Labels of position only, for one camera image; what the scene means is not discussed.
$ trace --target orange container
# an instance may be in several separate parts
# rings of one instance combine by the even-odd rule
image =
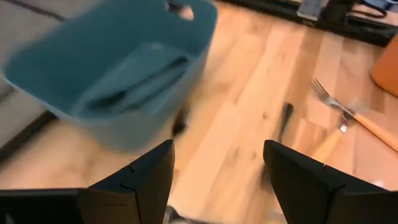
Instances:
[[[372,78],[381,88],[398,96],[398,35],[394,36],[373,66]]]

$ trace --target blue towel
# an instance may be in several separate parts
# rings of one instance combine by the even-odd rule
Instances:
[[[186,52],[171,46],[140,44],[83,94],[73,114],[98,118],[139,110],[161,98],[186,72],[191,60]]]

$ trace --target metal fork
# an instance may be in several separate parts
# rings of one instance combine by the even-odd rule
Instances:
[[[349,115],[354,117],[356,121],[358,121],[370,132],[372,132],[375,136],[384,141],[384,143],[393,148],[393,150],[398,152],[398,139],[393,134],[386,131],[385,129],[382,129],[378,124],[371,121],[362,114],[355,113],[355,111],[349,110],[348,108],[343,106],[335,97],[329,95],[329,93],[324,89],[324,87],[316,78],[311,81],[311,89],[318,95],[319,99],[324,104],[328,105],[331,108],[340,109],[344,112],[347,112]]]
[[[354,116],[354,112],[343,106],[335,97],[329,95],[321,83],[313,78],[311,81],[311,89],[318,95],[319,99],[326,105],[334,109],[341,109],[349,115]]]

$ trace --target gray floor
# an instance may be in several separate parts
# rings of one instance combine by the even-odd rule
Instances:
[[[71,18],[91,8],[100,0],[20,1]],[[0,1],[0,66],[4,66],[9,57],[25,44],[40,38],[59,24],[54,19]],[[0,77],[0,96],[9,93],[9,89],[8,84]],[[39,102],[20,91],[13,91],[5,98],[0,97],[0,147],[43,111]]]

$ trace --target wooden handle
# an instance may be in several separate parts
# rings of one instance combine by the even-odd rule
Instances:
[[[367,119],[367,117],[356,113],[354,115],[355,120],[361,123],[365,128],[371,131],[374,135],[376,135],[379,139],[384,141],[388,146],[393,148],[393,150],[398,152],[398,139],[390,132],[382,129],[379,125],[375,122]]]
[[[323,142],[317,147],[312,159],[325,163],[342,135],[343,133],[339,129],[336,129],[330,133],[329,136],[326,137],[326,139],[323,140]]]

